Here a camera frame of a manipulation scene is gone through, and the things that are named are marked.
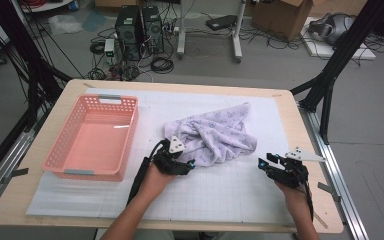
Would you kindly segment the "white metal stand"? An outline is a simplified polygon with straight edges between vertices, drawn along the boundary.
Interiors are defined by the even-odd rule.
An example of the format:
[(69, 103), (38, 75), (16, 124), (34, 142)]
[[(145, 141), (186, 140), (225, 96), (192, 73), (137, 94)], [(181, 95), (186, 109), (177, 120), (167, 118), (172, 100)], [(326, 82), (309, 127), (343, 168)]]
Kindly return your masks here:
[[(184, 6), (185, 0), (180, 0), (180, 26), (179, 26), (179, 32), (178, 32), (178, 39), (177, 39), (177, 55), (180, 59), (183, 58), (185, 54), (185, 44), (186, 44), (186, 27), (185, 27), (185, 17), (187, 15), (187, 10)], [(231, 32), (231, 40), (233, 43), (233, 50), (234, 50), (234, 59), (237, 63), (240, 63), (242, 61), (242, 48), (240, 43), (240, 30), (242, 25), (242, 20), (246, 8), (246, 0), (238, 0), (239, 1), (239, 8), (237, 13), (237, 19), (236, 23), (234, 24), (234, 28)]]

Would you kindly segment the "grey rounded machine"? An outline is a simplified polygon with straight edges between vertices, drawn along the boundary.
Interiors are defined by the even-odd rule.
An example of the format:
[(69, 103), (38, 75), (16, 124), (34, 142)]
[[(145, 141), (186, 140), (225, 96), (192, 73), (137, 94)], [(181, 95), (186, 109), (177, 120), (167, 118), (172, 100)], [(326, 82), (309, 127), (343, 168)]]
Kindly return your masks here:
[(327, 13), (321, 19), (309, 23), (308, 32), (316, 33), (331, 46), (337, 44), (351, 28), (354, 19), (344, 13)]

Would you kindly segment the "clear plastic bag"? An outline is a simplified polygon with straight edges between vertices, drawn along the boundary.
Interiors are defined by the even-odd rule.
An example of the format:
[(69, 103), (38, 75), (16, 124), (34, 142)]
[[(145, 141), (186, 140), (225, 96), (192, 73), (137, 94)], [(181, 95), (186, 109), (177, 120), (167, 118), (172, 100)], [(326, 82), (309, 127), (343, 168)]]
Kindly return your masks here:
[(56, 15), (48, 19), (53, 35), (72, 34), (82, 30), (82, 25), (74, 16)]

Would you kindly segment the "grey metal bracket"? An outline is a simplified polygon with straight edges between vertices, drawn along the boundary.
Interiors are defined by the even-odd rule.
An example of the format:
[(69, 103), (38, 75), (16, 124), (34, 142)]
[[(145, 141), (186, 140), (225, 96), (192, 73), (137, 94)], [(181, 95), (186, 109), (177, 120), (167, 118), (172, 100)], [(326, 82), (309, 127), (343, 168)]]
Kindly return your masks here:
[(335, 202), (340, 202), (341, 201), (341, 196), (337, 194), (334, 188), (331, 186), (324, 184), (322, 182), (317, 183), (317, 187), (327, 193), (329, 193), (332, 196), (333, 201)]
[(2, 177), (1, 183), (8, 184), (14, 177), (26, 175), (29, 172), (29, 168), (13, 170), (9, 173), (8, 176)]

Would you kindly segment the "small white power box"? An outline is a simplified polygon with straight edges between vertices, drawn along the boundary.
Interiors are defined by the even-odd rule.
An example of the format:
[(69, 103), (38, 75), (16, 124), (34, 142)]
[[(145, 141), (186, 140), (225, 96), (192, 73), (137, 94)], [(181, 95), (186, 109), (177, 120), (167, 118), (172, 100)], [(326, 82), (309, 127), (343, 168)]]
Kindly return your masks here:
[(115, 55), (115, 40), (106, 39), (104, 45), (104, 53), (107, 57), (113, 57)]

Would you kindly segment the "pink plastic basket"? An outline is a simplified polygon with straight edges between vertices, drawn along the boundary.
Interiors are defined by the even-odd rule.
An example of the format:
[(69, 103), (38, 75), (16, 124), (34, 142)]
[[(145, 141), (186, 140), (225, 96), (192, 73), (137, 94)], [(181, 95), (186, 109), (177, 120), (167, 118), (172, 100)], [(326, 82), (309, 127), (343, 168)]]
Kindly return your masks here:
[(60, 178), (120, 182), (138, 119), (135, 96), (80, 95), (42, 168)]

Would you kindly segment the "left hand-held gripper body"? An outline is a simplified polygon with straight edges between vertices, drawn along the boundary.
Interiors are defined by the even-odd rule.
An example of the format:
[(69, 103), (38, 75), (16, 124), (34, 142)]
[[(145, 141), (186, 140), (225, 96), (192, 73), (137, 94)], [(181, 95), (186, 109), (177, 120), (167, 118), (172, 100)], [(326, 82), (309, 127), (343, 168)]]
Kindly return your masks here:
[(152, 162), (161, 173), (187, 175), (189, 171), (184, 168), (185, 163), (178, 161), (185, 149), (185, 145), (175, 135), (170, 139), (165, 138), (152, 150)]

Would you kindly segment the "person's left hand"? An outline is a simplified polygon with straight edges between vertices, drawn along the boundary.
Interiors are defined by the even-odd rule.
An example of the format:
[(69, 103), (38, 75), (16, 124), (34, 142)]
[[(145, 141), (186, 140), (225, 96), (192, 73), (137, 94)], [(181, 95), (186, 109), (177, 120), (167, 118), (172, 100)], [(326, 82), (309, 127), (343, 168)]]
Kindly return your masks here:
[(157, 166), (150, 164), (146, 176), (140, 186), (138, 195), (146, 200), (155, 200), (165, 189), (165, 187), (175, 179), (174, 175), (161, 173)]

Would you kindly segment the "slim black computer tower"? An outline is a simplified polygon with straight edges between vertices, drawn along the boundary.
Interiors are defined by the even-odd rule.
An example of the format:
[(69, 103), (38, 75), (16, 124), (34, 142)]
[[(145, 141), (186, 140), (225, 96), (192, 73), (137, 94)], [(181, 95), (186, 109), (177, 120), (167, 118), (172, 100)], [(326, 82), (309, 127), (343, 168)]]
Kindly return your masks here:
[(148, 50), (151, 53), (163, 53), (162, 20), (156, 6), (145, 6), (142, 9), (144, 31), (148, 43)]

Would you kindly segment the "aluminium rail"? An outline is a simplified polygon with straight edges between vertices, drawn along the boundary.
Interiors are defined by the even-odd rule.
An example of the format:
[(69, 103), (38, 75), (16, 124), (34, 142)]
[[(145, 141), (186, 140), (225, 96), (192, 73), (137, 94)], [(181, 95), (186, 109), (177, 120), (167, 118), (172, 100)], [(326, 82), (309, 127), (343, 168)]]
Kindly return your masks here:
[(49, 112), (40, 110), (37, 120), (29, 126), (27, 113), (24, 113), (0, 144), (0, 193), (7, 185), (1, 183), (2, 177), (18, 169), (48, 115)]
[(320, 163), (322, 172), (327, 180), (326, 184), (334, 188), (337, 194), (341, 196), (341, 201), (334, 201), (334, 203), (339, 209), (341, 222), (346, 229), (346, 233), (352, 240), (369, 240), (369, 236), (348, 190), (333, 150), (329, 144), (324, 142), (319, 133), (319, 117), (316, 113), (308, 112), (302, 107), (299, 107), (299, 112), (315, 152), (326, 159), (324, 163)]

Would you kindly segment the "person's right hand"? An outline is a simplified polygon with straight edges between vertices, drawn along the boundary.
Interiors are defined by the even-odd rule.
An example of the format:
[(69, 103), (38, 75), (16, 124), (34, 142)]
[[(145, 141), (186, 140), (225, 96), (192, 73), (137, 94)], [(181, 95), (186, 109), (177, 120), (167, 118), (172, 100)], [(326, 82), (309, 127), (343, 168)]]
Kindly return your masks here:
[(290, 188), (279, 182), (275, 182), (275, 184), (282, 191), (287, 209), (292, 216), (309, 213), (306, 195), (302, 191)]

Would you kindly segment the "white round table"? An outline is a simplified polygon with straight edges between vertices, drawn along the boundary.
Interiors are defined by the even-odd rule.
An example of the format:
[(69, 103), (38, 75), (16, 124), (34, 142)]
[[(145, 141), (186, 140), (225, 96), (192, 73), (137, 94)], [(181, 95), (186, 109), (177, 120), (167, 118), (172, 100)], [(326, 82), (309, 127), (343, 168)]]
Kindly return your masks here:
[(78, 7), (77, 0), (32, 0), (33, 4), (29, 5), (24, 0), (19, 0), (18, 3), (24, 12), (43, 12), (60, 7)]

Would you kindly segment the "lavender printed towel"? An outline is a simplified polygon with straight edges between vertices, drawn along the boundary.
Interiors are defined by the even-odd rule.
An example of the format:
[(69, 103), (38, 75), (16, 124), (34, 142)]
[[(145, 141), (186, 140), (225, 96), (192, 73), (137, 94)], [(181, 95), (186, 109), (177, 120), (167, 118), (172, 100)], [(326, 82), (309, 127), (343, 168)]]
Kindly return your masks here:
[(250, 103), (192, 115), (164, 124), (166, 138), (176, 136), (186, 147), (179, 161), (194, 160), (197, 166), (209, 167), (249, 155), (256, 150), (257, 138), (248, 134), (244, 120)]

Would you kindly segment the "flat black device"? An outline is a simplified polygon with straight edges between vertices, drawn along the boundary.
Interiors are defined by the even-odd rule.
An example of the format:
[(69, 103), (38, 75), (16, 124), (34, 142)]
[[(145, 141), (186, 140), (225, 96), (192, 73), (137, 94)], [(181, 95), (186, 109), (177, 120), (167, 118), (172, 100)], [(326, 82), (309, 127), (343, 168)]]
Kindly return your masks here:
[(235, 15), (226, 15), (206, 21), (206, 26), (213, 31), (218, 31), (221, 29), (232, 27), (237, 21)]

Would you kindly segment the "thin wooden stick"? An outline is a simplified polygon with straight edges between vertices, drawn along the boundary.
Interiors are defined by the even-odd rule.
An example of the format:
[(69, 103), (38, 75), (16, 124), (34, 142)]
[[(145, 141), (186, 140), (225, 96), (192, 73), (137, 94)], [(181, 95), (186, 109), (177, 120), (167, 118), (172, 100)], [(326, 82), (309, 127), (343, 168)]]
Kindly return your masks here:
[(324, 229), (328, 229), (327, 223), (316, 212), (313, 213), (313, 219), (316, 219)]

